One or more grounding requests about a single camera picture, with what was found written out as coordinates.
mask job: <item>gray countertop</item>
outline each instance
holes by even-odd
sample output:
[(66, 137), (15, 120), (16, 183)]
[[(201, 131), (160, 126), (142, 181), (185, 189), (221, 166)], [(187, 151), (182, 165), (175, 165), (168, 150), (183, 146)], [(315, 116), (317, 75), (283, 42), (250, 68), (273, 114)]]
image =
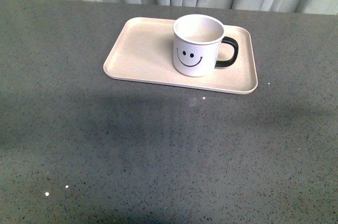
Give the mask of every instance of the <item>gray countertop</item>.
[[(0, 223), (338, 221), (338, 16), (50, 0), (0, 8)], [(253, 93), (104, 74), (128, 19), (191, 13), (251, 33)]]

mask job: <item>black mug handle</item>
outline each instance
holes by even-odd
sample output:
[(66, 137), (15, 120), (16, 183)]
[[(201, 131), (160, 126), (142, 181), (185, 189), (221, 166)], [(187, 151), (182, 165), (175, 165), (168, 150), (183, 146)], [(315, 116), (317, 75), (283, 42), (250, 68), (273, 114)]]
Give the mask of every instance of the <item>black mug handle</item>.
[(226, 44), (231, 45), (234, 49), (234, 53), (233, 53), (232, 58), (229, 59), (229, 60), (225, 60), (225, 61), (217, 60), (215, 67), (228, 67), (228, 66), (232, 65), (236, 61), (236, 58), (237, 58), (237, 55), (238, 55), (238, 43), (235, 39), (230, 38), (228, 36), (225, 36), (222, 39), (222, 43), (226, 43)]

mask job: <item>tray rim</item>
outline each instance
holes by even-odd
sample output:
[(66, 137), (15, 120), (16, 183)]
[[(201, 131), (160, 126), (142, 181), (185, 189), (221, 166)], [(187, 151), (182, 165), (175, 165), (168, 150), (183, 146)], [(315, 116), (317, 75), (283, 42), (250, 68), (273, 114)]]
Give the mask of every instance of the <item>tray rim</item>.
[(103, 71), (105, 72), (105, 74), (112, 78), (112, 79), (116, 79), (116, 80), (124, 80), (124, 81), (132, 81), (132, 82), (141, 82), (141, 83), (150, 83), (150, 84), (156, 84), (156, 85), (165, 85), (165, 86), (172, 86), (172, 87), (182, 87), (182, 88), (190, 88), (190, 89), (199, 89), (199, 90), (207, 90), (207, 91), (214, 91), (214, 92), (223, 92), (223, 93), (228, 93), (228, 94), (237, 94), (237, 95), (247, 95), (252, 93), (257, 87), (258, 87), (258, 77), (257, 77), (257, 70), (256, 70), (256, 63), (255, 63), (255, 57), (254, 57), (254, 50), (252, 47), (252, 40), (251, 40), (251, 34), (248, 30), (244, 29), (243, 27), (240, 26), (233, 26), (233, 25), (224, 25), (224, 27), (235, 27), (238, 28), (242, 31), (244, 31), (249, 38), (249, 43), (250, 43), (250, 50), (251, 50), (251, 55), (252, 55), (252, 65), (253, 65), (253, 69), (254, 69), (254, 74), (255, 74), (255, 85), (246, 91), (241, 91), (241, 90), (231, 90), (231, 89), (224, 89), (224, 88), (215, 88), (215, 87), (204, 87), (204, 86), (189, 86), (187, 84), (184, 83), (171, 83), (171, 82), (159, 82), (159, 81), (155, 81), (155, 80), (142, 80), (142, 79), (134, 79), (134, 78), (130, 78), (130, 77), (119, 77), (119, 76), (113, 76), (111, 75), (108, 70), (107, 70), (107, 66), (109, 63), (109, 58), (112, 56), (112, 52), (114, 50), (114, 46), (116, 43), (119, 42), (119, 39), (122, 39), (122, 33), (125, 31), (125, 27), (132, 23), (132, 22), (136, 22), (136, 21), (142, 21), (142, 20), (157, 20), (157, 21), (175, 21), (173, 19), (163, 19), (163, 18), (151, 18), (151, 17), (133, 17), (131, 19), (129, 19), (128, 21), (126, 21), (126, 23), (124, 24), (118, 38), (116, 39), (113, 47), (111, 48), (105, 62), (103, 65)]

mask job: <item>mug rim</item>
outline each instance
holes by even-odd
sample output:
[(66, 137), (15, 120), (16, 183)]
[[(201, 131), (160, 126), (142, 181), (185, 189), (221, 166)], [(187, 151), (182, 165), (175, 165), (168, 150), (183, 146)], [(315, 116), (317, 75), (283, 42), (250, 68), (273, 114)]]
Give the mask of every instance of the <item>mug rim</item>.
[[(196, 41), (192, 41), (192, 40), (189, 40), (189, 39), (186, 39), (184, 37), (181, 37), (178, 33), (177, 33), (177, 30), (176, 30), (176, 26), (179, 24), (179, 22), (183, 19), (183, 18), (186, 18), (186, 17), (199, 17), (199, 18), (208, 18), (210, 20), (213, 20), (214, 22), (218, 23), (220, 26), (223, 27), (223, 34), (215, 39), (215, 40), (212, 40), (212, 41), (208, 41), (208, 42), (196, 42)], [(184, 42), (187, 42), (187, 43), (191, 43), (191, 44), (198, 44), (198, 45), (208, 45), (208, 44), (214, 44), (214, 43), (217, 43), (219, 41), (221, 41), (225, 35), (225, 29), (224, 29), (224, 24), (221, 23), (219, 20), (217, 20), (216, 18), (214, 17), (211, 17), (211, 16), (208, 16), (208, 15), (204, 15), (204, 14), (187, 14), (187, 15), (183, 15), (181, 17), (179, 17), (173, 24), (173, 30), (174, 30), (174, 33), (175, 35), (180, 38), (181, 40), (183, 40)]]

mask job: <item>table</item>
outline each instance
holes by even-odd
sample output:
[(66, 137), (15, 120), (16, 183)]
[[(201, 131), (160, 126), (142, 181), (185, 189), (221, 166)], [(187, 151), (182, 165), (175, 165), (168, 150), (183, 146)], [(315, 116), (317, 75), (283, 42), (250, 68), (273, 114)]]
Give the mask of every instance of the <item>table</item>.
[[(336, 223), (338, 16), (0, 0), (0, 223)], [(248, 95), (114, 80), (133, 17), (251, 33)]]

